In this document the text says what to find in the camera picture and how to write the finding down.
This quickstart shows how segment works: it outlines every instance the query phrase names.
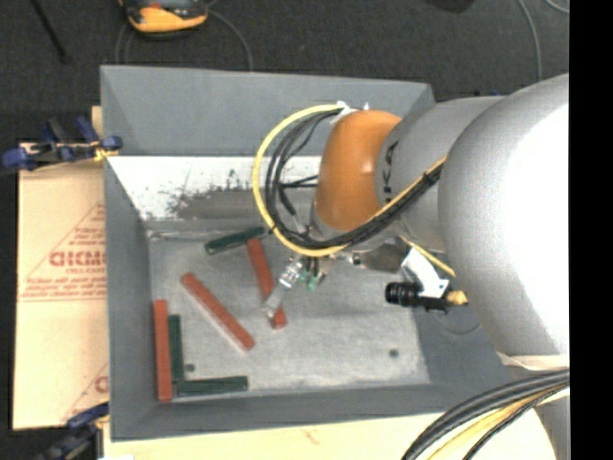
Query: yellow cable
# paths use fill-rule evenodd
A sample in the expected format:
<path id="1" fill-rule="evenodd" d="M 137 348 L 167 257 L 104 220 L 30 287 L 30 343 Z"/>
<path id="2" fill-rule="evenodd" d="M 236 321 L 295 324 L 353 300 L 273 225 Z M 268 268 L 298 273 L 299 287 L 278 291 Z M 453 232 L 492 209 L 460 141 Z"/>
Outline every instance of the yellow cable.
<path id="1" fill-rule="evenodd" d="M 278 123 L 274 128 L 272 128 L 271 131 L 266 135 L 266 137 L 261 142 L 260 148 L 258 149 L 258 152 L 256 153 L 256 156 L 254 158 L 253 170 L 251 171 L 251 185 L 252 185 L 252 190 L 253 190 L 253 196 L 256 201 L 256 205 L 258 206 L 258 210 L 260 211 L 261 217 L 264 219 L 266 224 L 271 228 L 272 232 L 275 234 L 277 239 L 281 241 L 283 245 L 285 245 L 292 251 L 297 252 L 298 254 L 302 254 L 304 256 L 309 256 L 309 257 L 329 256 L 331 254 L 334 254 L 336 252 L 343 250 L 344 248 L 348 247 L 349 244 L 346 243 L 344 245 L 335 245 L 333 247 L 327 247 L 323 249 L 309 249 L 306 247 L 302 247 L 301 245 L 298 245 L 292 241 L 289 241 L 281 233 L 281 231 L 275 226 L 275 222 L 270 216 L 270 214 L 268 213 L 268 210 L 266 210 L 266 205 L 264 203 L 263 198 L 261 197 L 261 192 L 260 192 L 261 161 L 266 153 L 266 150 L 272 143 L 272 141 L 286 127 L 288 127 L 292 123 L 300 121 L 301 119 L 311 114 L 317 114 L 319 112 L 330 112 L 330 111 L 337 110 L 340 108 L 341 106 L 338 104 L 321 104 L 321 105 L 315 105 L 313 107 L 308 107 L 307 109 L 300 110 L 288 116 L 283 121 Z M 426 171 L 424 175 L 429 175 L 431 172 L 436 170 L 441 164 L 443 164 L 445 160 L 446 160 L 446 156 L 439 159 Z M 389 203 L 387 203 L 385 206 L 380 208 L 366 223 L 371 221 L 373 218 L 378 217 L 379 215 L 382 215 L 383 213 L 388 211 L 391 207 L 393 207 L 396 203 L 398 203 L 407 193 L 412 191 L 415 188 L 415 186 L 421 182 L 422 178 L 423 176 L 419 177 L 410 186 L 407 186 L 405 189 L 403 189 L 396 197 L 394 197 L 394 199 L 392 199 Z"/>
<path id="2" fill-rule="evenodd" d="M 266 150 L 272 143 L 272 141 L 286 127 L 288 127 L 292 123 L 300 121 L 301 119 L 311 114 L 317 114 L 318 112 L 330 112 L 330 111 L 333 111 L 339 108 L 340 106 L 338 104 L 315 105 L 313 107 L 309 107 L 307 109 L 303 109 L 301 111 L 295 112 L 291 116 L 288 116 L 287 118 L 285 118 L 278 125 L 276 125 L 261 142 L 260 148 L 258 149 L 258 152 L 256 153 L 256 157 L 254 159 L 253 170 L 251 171 L 251 185 L 252 185 L 252 190 L 253 190 L 253 196 L 254 196 L 254 199 L 256 200 L 256 205 L 258 206 L 258 210 L 260 211 L 261 217 L 264 219 L 266 224 L 272 229 L 272 232 L 275 234 L 277 239 L 281 241 L 283 245 L 290 248 L 294 252 L 297 252 L 298 254 L 302 254 L 304 256 L 324 257 L 330 254 L 334 254 L 335 252 L 338 252 L 340 250 L 343 250 L 347 246 L 337 245 L 337 246 L 329 247 L 326 249 L 306 249 L 286 239 L 285 236 L 281 233 L 281 231 L 277 227 L 275 227 L 275 221 L 272 219 L 272 217 L 268 213 L 268 210 L 266 210 L 266 205 L 264 203 L 263 198 L 261 197 L 261 192 L 260 192 L 261 161 L 266 153 Z"/>
<path id="3" fill-rule="evenodd" d="M 505 407 L 498 408 L 487 415 L 483 416 L 479 421 L 473 425 L 467 427 L 462 432 L 458 433 L 449 441 L 445 442 L 440 448 L 438 448 L 432 455 L 428 457 L 428 460 L 442 460 L 450 458 L 450 455 L 457 452 L 461 448 L 466 448 L 467 444 L 474 444 L 478 441 L 487 431 L 500 424 L 507 419 L 511 414 L 518 409 L 530 403 L 534 399 L 538 399 L 543 395 L 548 394 L 554 388 L 532 394 L 529 397 L 521 399 L 520 401 L 513 402 Z"/>

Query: cardboard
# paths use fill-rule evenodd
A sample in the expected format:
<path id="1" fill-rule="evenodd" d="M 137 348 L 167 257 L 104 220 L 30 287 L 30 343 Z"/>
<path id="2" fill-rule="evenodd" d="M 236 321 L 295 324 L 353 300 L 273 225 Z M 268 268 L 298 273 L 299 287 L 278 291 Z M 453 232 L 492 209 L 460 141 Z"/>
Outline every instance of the cardboard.
<path id="1" fill-rule="evenodd" d="M 102 163 L 19 174 L 12 427 L 108 400 Z"/>

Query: black cable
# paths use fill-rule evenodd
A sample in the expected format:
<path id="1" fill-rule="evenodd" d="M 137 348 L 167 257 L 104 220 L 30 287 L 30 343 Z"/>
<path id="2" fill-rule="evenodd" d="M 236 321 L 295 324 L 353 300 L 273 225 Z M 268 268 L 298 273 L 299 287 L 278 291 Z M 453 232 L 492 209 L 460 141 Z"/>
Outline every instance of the black cable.
<path id="1" fill-rule="evenodd" d="M 506 417 L 504 420 L 502 420 L 500 423 L 498 423 L 496 426 L 494 426 L 492 429 L 490 429 L 486 434 L 484 434 L 477 443 L 475 443 L 470 450 L 468 451 L 468 453 L 465 455 L 465 457 L 463 458 L 463 460 L 471 460 L 476 454 L 477 452 L 485 446 L 485 444 L 496 434 L 498 434 L 500 431 L 502 431 L 505 427 L 510 426 L 513 422 L 515 422 L 517 419 L 519 419 L 522 415 L 524 415 L 526 412 L 528 412 L 529 410 L 531 410 L 532 408 L 536 407 L 537 405 L 539 405 L 540 403 L 542 403 L 544 400 L 552 397 L 553 395 L 557 394 L 558 392 L 560 392 L 561 390 L 563 390 L 564 388 L 566 388 L 565 386 L 559 387 L 556 390 L 553 390 L 551 392 L 548 392 L 546 394 L 543 394 L 540 397 L 537 397 L 536 399 L 534 399 L 533 401 L 530 401 L 528 403 L 526 403 L 525 405 L 523 405 L 522 407 L 520 407 L 519 409 L 517 409 L 515 412 L 513 412 L 512 414 L 510 414 L 508 417 Z"/>
<path id="2" fill-rule="evenodd" d="M 238 41 L 240 41 L 240 45 L 242 46 L 242 48 L 245 51 L 246 61 L 247 61 L 247 70 L 250 71 L 250 72 L 253 72 L 254 71 L 253 53 L 252 53 L 251 48 L 249 47 L 249 43 L 245 39 L 244 35 L 242 35 L 242 33 L 238 30 L 237 26 L 235 26 L 227 17 L 225 17 L 221 13 L 219 13 L 217 11 L 213 11 L 211 9 L 211 7 L 214 4 L 216 4 L 218 1 L 219 0 L 211 0 L 210 2 L 205 3 L 205 6 L 207 8 L 207 17 L 209 15 L 212 15 L 214 18 L 216 18 L 222 24 L 224 24 L 226 27 L 228 27 L 230 29 L 230 31 L 232 31 L 232 33 L 234 33 L 234 35 L 238 38 Z M 132 30 L 131 30 L 131 33 L 128 35 L 127 40 L 126 40 L 125 45 L 124 45 L 124 59 L 122 61 L 120 61 L 120 49 L 121 49 L 122 41 L 124 40 L 125 31 L 127 30 L 128 27 L 130 27 L 130 26 L 128 26 L 128 23 L 125 22 L 124 25 L 122 26 L 122 28 L 120 29 L 119 35 L 118 35 L 117 40 L 115 42 L 115 62 L 116 63 L 128 63 L 129 62 L 129 50 L 130 50 L 130 46 L 132 44 L 132 40 L 133 40 L 133 38 L 135 36 L 135 32 L 132 31 Z M 170 36 L 169 38 L 184 37 L 184 36 L 187 36 L 187 35 L 189 35 L 189 34 L 187 34 L 187 33 L 177 33 L 174 36 Z"/>
<path id="3" fill-rule="evenodd" d="M 289 141 L 283 146 L 282 153 L 281 153 L 281 159 L 279 161 L 279 164 L 275 167 L 275 176 L 274 176 L 274 180 L 273 180 L 273 183 L 272 183 L 271 200 L 270 200 L 270 203 L 273 206 L 273 209 L 274 209 L 275 202 L 276 202 L 276 193 L 279 193 L 280 201 L 284 205 L 285 209 L 289 212 L 290 215 L 292 215 L 292 216 L 296 215 L 296 210 L 294 209 L 293 205 L 289 201 L 289 198 L 287 197 L 287 195 L 284 192 L 284 188 L 283 188 L 283 185 L 282 185 L 283 183 L 281 182 L 281 175 L 283 173 L 285 165 L 297 153 L 302 151 L 302 149 L 307 145 L 308 141 L 310 140 L 310 138 L 313 135 L 313 132 L 320 125 L 320 123 L 322 121 L 324 121 L 326 118 L 328 118 L 330 116 L 334 116 L 336 114 L 337 114 L 337 112 L 326 112 L 326 113 L 322 113 L 321 115 L 314 116 L 313 118 L 311 118 L 311 120 L 306 122 L 306 126 L 305 127 L 299 128 L 297 133 L 288 135 L 289 136 Z M 296 143 L 298 141 L 298 139 L 300 138 L 300 136 L 305 131 L 307 131 L 307 127 L 309 127 L 309 128 L 308 128 L 308 133 L 306 134 L 306 139 L 296 149 L 290 151 L 290 149 L 293 147 L 294 143 Z"/>
<path id="4" fill-rule="evenodd" d="M 219 13 L 218 11 L 212 11 L 209 9 L 209 14 L 215 17 L 217 20 L 219 20 L 223 24 L 225 24 L 235 34 L 235 36 L 240 41 L 242 48 L 245 50 L 245 55 L 247 57 L 247 70 L 250 72 L 253 72 L 254 71 L 253 53 L 251 52 L 249 43 L 245 39 L 244 35 L 242 35 L 242 33 L 238 30 L 237 26 L 235 26 L 232 22 L 230 22 L 230 20 L 228 20 L 226 17 L 221 15 L 221 13 Z"/>
<path id="5" fill-rule="evenodd" d="M 406 209 L 412 202 L 414 202 L 419 196 L 421 196 L 427 189 L 436 183 L 443 171 L 443 164 L 440 164 L 435 170 L 428 175 L 420 179 L 414 188 L 406 193 L 399 201 L 390 206 L 384 213 L 374 217 L 365 224 L 347 232 L 345 234 L 327 239 L 324 241 L 314 240 L 308 232 L 299 234 L 294 230 L 291 230 L 281 220 L 279 212 L 277 210 L 277 195 L 284 189 L 284 185 L 281 182 L 281 175 L 286 163 L 291 159 L 293 155 L 301 151 L 310 140 L 317 125 L 323 121 L 326 117 L 338 114 L 339 110 L 329 111 L 326 113 L 320 113 L 312 116 L 306 122 L 302 122 L 299 125 L 292 128 L 282 139 L 280 144 L 274 150 L 271 161 L 266 172 L 266 178 L 264 181 L 264 199 L 266 209 L 273 219 L 274 225 L 280 230 L 280 232 L 291 242 L 301 245 L 302 247 L 322 249 L 337 245 L 356 245 L 363 241 L 374 237 L 387 228 L 400 214 Z M 301 138 L 301 136 L 308 130 L 306 138 L 303 142 L 294 150 L 293 145 Z M 279 195 L 282 204 L 285 206 L 290 214 L 295 213 L 293 207 L 288 204 L 286 195 Z"/>
<path id="6" fill-rule="evenodd" d="M 277 210 L 277 194 L 279 194 L 280 201 L 284 205 L 285 209 L 292 216 L 295 216 L 296 212 L 291 202 L 283 192 L 283 183 L 281 182 L 281 174 L 287 162 L 294 156 L 297 152 L 302 150 L 307 144 L 308 140 L 312 137 L 313 131 L 317 126 L 326 118 L 338 114 L 341 109 L 339 108 L 336 111 L 324 112 L 321 114 L 314 115 L 310 117 L 307 121 L 299 123 L 294 128 L 292 128 L 282 139 L 280 144 L 275 148 L 271 159 L 270 164 L 268 166 L 268 170 L 266 172 L 266 178 L 264 181 L 264 199 L 266 204 L 266 209 L 270 214 L 271 218 L 274 220 L 276 225 L 282 225 L 286 232 L 291 233 L 293 236 L 301 238 L 301 234 L 290 230 L 284 225 L 279 216 L 279 212 Z M 298 141 L 298 139 L 307 131 L 306 139 L 303 143 L 297 147 L 295 150 L 291 150 L 293 145 Z"/>
<path id="7" fill-rule="evenodd" d="M 560 388 L 568 383 L 570 383 L 570 370 L 565 369 L 507 383 L 462 402 L 449 409 L 427 427 L 405 451 L 402 460 L 416 460 L 445 434 L 491 410 L 515 403 L 539 392 Z"/>
<path id="8" fill-rule="evenodd" d="M 315 121 L 315 119 L 316 117 L 311 117 L 307 121 L 299 123 L 294 128 L 292 128 L 285 135 L 285 137 L 281 140 L 281 142 L 275 148 L 275 150 L 273 151 L 270 157 L 270 163 L 268 164 L 268 169 L 266 170 L 266 177 L 264 180 L 264 200 L 266 204 L 266 210 L 271 214 L 271 218 L 275 220 L 275 222 L 277 219 L 279 219 L 279 213 L 277 211 L 277 206 L 276 206 L 276 201 L 275 201 L 276 196 L 273 193 L 273 186 L 274 186 L 273 176 L 276 170 L 279 169 L 279 162 L 281 161 L 286 148 L 291 148 L 291 145 L 289 145 L 289 147 L 287 146 L 289 142 L 295 136 L 302 134 L 302 132 L 306 130 L 306 128 L 310 124 L 312 124 Z"/>
<path id="9" fill-rule="evenodd" d="M 41 24 L 45 28 L 47 35 L 49 36 L 49 38 L 51 39 L 51 42 L 56 48 L 57 55 L 59 56 L 59 61 L 61 61 L 62 64 L 70 63 L 71 62 L 70 55 L 68 55 L 68 52 L 66 51 L 66 49 L 62 46 L 61 42 L 59 41 L 59 38 L 57 37 L 57 34 L 56 34 L 56 30 L 51 25 L 51 22 L 49 22 L 49 19 L 47 18 L 47 14 L 40 6 L 40 3 L 38 2 L 38 0 L 30 0 L 30 3 L 34 7 L 34 11 L 36 12 L 36 15 L 38 15 L 38 19 L 40 20 Z"/>

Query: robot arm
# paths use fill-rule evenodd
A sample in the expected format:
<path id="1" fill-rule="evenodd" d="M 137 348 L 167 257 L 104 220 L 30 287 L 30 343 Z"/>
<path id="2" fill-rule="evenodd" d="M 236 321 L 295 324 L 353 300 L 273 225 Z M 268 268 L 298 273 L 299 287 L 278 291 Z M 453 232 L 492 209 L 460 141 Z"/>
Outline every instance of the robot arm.
<path id="1" fill-rule="evenodd" d="M 565 75 L 403 119 L 349 114 L 322 156 L 310 231 L 286 235 L 315 257 L 390 237 L 442 255 L 499 353 L 568 367 L 568 101 Z M 566 458 L 568 400 L 540 414 Z"/>

